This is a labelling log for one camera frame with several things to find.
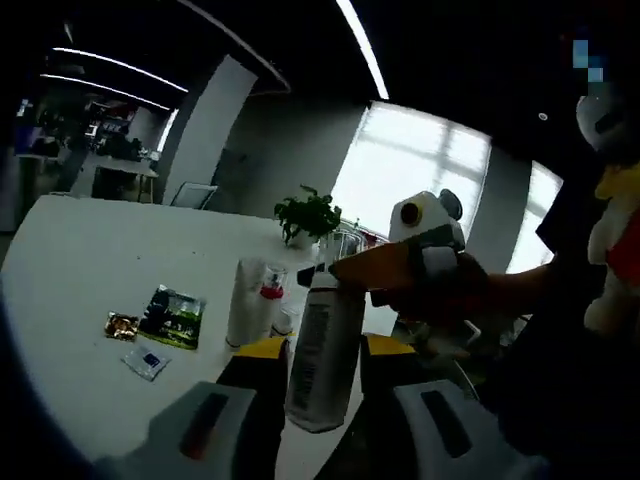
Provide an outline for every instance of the green leaves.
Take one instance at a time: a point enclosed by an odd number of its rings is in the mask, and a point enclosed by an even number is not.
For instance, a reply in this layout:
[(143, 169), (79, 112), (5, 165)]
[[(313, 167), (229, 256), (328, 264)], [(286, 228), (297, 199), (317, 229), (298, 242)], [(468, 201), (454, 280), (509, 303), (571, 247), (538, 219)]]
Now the green leaves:
[(305, 201), (287, 197), (273, 208), (275, 217), (280, 221), (285, 243), (289, 243), (302, 230), (312, 238), (318, 239), (335, 230), (340, 225), (342, 209), (331, 208), (331, 195), (318, 196), (315, 188), (300, 185), (309, 194)]

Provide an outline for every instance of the small packet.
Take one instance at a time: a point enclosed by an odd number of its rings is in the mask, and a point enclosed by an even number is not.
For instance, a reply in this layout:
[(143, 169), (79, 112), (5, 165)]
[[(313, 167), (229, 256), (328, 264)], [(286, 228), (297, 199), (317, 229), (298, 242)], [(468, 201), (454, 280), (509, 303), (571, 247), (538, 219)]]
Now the small packet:
[(140, 319), (131, 315), (122, 315), (116, 312), (109, 312), (107, 323), (104, 326), (106, 337), (116, 340), (133, 342), (138, 334)]
[(161, 357), (146, 347), (138, 346), (125, 355), (122, 361), (142, 378), (152, 382), (171, 359)]

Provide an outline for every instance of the ceiling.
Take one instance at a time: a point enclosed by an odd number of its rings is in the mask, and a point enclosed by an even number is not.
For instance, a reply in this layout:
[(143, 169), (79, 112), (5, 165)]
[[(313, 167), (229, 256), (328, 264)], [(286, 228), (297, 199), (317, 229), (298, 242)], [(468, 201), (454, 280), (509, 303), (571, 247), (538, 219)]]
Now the ceiling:
[[(379, 98), (334, 0), (193, 2), (251, 45), (288, 81), (293, 95)], [(624, 16), (620, 0), (604, 6), (598, 0), (351, 2), (389, 101), (484, 131), (513, 155), (538, 160), (561, 175), (590, 155), (575, 122), (576, 102), (588, 85), (584, 71), (572, 68), (572, 40), (586, 37), (590, 48), (611, 53), (619, 39), (603, 32), (612, 19)], [(258, 74), (254, 93), (286, 90), (245, 49), (177, 0), (83, 2), (67, 17), (73, 44), (59, 35), (55, 46), (109, 56), (187, 89), (230, 53)], [(47, 72), (69, 64), (83, 67), (82, 78), (171, 109), (184, 95), (135, 72), (68, 53), (50, 52)], [(547, 121), (539, 119), (541, 112)]]

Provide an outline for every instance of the plant pot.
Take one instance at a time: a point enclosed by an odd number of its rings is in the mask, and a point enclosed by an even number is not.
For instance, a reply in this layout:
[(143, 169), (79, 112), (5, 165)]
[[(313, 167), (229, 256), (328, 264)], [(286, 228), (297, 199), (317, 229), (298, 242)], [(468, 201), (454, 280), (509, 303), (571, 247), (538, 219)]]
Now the plant pot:
[(300, 232), (298, 235), (289, 240), (288, 247), (295, 248), (296, 250), (306, 250), (311, 248), (311, 245), (316, 243), (316, 239), (309, 236), (305, 231)]

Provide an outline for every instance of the potted plant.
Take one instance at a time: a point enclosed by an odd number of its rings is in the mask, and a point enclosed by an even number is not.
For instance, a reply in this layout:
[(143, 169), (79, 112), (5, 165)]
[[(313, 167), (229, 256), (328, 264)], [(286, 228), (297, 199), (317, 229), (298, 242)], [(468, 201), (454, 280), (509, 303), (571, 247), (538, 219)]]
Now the potted plant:
[(340, 225), (340, 207), (331, 208), (331, 195), (318, 196), (315, 188), (300, 185), (309, 196), (306, 200), (287, 197), (276, 204), (273, 213), (280, 221), (284, 243), (294, 248), (308, 248), (320, 237)]

